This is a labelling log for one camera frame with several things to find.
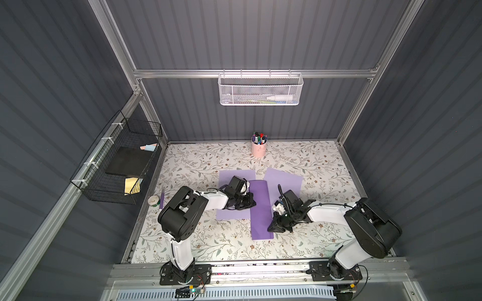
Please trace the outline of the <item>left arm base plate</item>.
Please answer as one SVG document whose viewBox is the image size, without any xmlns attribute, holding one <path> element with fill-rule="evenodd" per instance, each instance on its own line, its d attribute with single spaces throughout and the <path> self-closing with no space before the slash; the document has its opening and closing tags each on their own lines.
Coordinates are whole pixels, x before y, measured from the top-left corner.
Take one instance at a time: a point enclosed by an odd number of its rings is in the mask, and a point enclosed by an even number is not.
<svg viewBox="0 0 482 301">
<path fill-rule="evenodd" d="M 160 269 L 161 286 L 194 285 L 202 286 L 210 283 L 212 265 L 192 263 L 185 271 L 180 270 L 174 263 L 165 263 Z"/>
</svg>

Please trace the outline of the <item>dark purple paper sheet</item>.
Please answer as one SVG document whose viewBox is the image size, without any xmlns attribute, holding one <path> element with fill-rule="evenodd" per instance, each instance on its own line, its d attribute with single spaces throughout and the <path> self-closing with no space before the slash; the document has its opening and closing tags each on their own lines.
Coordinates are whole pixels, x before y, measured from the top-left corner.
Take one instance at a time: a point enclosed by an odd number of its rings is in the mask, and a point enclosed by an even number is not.
<svg viewBox="0 0 482 301">
<path fill-rule="evenodd" d="M 251 181 L 250 192 L 256 202 L 256 205 L 250 209 L 251 237 L 253 240 L 272 240 L 274 234 L 268 232 L 268 227 L 272 223 L 272 209 L 267 182 Z"/>
</svg>

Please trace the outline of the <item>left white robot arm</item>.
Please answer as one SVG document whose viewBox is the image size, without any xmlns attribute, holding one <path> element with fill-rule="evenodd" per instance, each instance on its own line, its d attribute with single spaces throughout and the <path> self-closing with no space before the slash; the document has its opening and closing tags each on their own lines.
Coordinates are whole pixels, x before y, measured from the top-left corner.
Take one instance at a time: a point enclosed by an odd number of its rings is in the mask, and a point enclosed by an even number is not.
<svg viewBox="0 0 482 301">
<path fill-rule="evenodd" d="M 190 237 L 203 213 L 210 210 L 243 211 L 255 207 L 250 182 L 238 176 L 220 188 L 198 191 L 182 186 L 164 206 L 158 223 L 171 245 L 171 264 L 179 272 L 195 265 Z"/>
</svg>

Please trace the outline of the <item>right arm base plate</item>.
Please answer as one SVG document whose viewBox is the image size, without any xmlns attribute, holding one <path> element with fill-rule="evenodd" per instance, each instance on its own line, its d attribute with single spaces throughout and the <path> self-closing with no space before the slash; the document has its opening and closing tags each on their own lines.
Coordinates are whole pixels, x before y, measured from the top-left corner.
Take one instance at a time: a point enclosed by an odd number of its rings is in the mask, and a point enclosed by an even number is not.
<svg viewBox="0 0 482 301">
<path fill-rule="evenodd" d="M 308 270 L 306 273 L 312 276 L 314 281 L 342 281 L 351 280 L 352 282 L 358 282 L 363 278 L 360 271 L 360 267 L 355 265 L 351 269 L 343 268 L 337 262 L 330 262 L 328 260 L 323 261 L 311 261 L 308 263 Z"/>
</svg>

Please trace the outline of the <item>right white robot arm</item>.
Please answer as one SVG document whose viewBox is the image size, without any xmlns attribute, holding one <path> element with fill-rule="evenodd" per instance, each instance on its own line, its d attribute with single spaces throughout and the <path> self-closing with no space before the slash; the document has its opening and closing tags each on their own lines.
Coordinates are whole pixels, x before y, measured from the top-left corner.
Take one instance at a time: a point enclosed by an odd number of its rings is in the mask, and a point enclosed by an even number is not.
<svg viewBox="0 0 482 301">
<path fill-rule="evenodd" d="M 278 186 L 279 199 L 272 206 L 271 233 L 293 232 L 298 224 L 334 223 L 349 227 L 353 238 L 328 259 L 310 262 L 306 271 L 314 281 L 360 280 L 359 263 L 368 258 L 385 258 L 402 234 L 401 227 L 368 198 L 354 203 L 318 203 L 302 201 Z"/>
</svg>

